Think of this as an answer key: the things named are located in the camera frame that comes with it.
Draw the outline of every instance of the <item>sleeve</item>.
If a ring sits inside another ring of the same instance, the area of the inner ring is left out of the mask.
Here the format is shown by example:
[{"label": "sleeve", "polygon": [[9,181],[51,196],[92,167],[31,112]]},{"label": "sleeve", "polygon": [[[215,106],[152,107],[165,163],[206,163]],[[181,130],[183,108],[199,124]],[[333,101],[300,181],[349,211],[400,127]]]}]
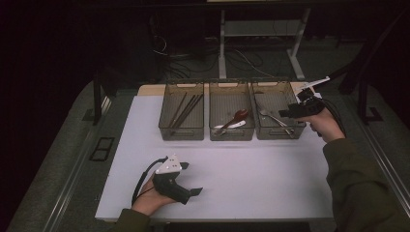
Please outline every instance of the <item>sleeve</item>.
[{"label": "sleeve", "polygon": [[115,226],[108,232],[145,232],[150,218],[134,210],[124,209]]},{"label": "sleeve", "polygon": [[409,217],[375,161],[360,156],[345,138],[328,143],[323,152],[338,231],[410,231]]}]

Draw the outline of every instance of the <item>person's hand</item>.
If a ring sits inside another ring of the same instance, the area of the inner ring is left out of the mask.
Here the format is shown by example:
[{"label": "person's hand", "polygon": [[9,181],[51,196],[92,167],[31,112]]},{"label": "person's hand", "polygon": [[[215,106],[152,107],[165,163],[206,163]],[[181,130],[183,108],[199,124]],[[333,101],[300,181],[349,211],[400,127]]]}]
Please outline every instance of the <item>person's hand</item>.
[{"label": "person's hand", "polygon": [[322,134],[323,140],[327,143],[335,139],[345,137],[332,113],[327,108],[324,108],[316,115],[298,118],[296,120],[301,122],[309,122],[311,128]]},{"label": "person's hand", "polygon": [[146,216],[151,216],[160,207],[175,202],[175,200],[161,195],[155,190],[153,178],[154,174],[142,187],[141,193],[139,193],[139,196],[132,204],[132,210],[138,211]]}]

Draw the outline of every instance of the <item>floor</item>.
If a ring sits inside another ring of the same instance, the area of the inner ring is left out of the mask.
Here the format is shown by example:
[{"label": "floor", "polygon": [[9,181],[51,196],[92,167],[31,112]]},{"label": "floor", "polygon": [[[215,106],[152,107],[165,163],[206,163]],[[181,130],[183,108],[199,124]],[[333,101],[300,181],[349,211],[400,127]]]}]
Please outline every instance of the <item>floor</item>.
[{"label": "floor", "polygon": [[[243,47],[243,42],[227,42],[228,78],[272,75],[295,81],[284,52],[292,44],[291,40],[269,38],[246,42],[250,44],[246,47]],[[340,47],[336,47],[336,43],[334,38],[303,40],[298,59],[306,81],[324,78],[343,67],[354,59],[361,48],[359,43],[342,44]],[[210,47],[206,51],[207,55],[200,58],[192,58],[189,54],[178,51],[171,54],[174,57],[172,62],[162,62],[163,79],[160,83],[164,83],[167,78],[218,78],[218,54],[215,48]],[[357,93],[350,96],[339,94],[337,87],[341,79],[342,77],[329,82],[319,92],[323,98],[337,105],[348,136],[361,145],[360,150],[365,156],[388,157],[402,182],[402,185],[394,189],[403,199],[408,199],[406,190],[410,187],[410,170],[407,170],[405,163],[410,162],[410,157],[406,156],[410,151],[409,129],[403,126],[384,103],[377,90],[371,88],[368,105],[376,107],[384,121],[365,126],[355,116]],[[9,231],[27,231],[30,228],[30,231],[90,232],[106,231],[112,226],[95,219],[94,215],[136,91],[133,88],[120,89],[115,98],[105,99],[102,119],[93,126],[92,83],[84,86],[15,214]],[[89,160],[101,138],[113,138],[107,160]],[[332,220],[318,220],[282,224],[168,224],[164,230],[333,232],[335,227]]]}]

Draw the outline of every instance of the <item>desk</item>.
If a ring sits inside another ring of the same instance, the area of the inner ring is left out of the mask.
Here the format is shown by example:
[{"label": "desk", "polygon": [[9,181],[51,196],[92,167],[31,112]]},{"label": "desk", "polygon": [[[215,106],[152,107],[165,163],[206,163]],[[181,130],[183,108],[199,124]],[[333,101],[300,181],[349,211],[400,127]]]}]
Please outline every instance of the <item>desk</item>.
[{"label": "desk", "polygon": [[[166,221],[288,221],[332,218],[324,142],[306,128],[298,140],[163,141],[158,128],[164,85],[142,86],[134,97],[102,193],[96,218],[116,221],[131,206],[142,172],[176,154],[190,163],[177,179],[202,192],[187,205],[167,205],[153,216]],[[205,125],[208,125],[205,96]]]}]

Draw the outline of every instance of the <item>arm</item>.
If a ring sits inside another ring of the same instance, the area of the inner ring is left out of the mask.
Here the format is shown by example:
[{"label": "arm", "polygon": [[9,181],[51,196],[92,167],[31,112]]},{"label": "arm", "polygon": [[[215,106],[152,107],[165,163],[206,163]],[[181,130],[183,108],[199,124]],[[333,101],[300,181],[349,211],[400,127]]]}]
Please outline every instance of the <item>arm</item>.
[{"label": "arm", "polygon": [[310,122],[328,143],[323,152],[338,231],[410,231],[377,163],[360,156],[327,109],[298,120]]},{"label": "arm", "polygon": [[150,224],[150,218],[160,207],[175,202],[171,198],[159,194],[152,182],[154,175],[142,187],[130,209],[124,209],[115,226],[109,232],[144,232]]}]

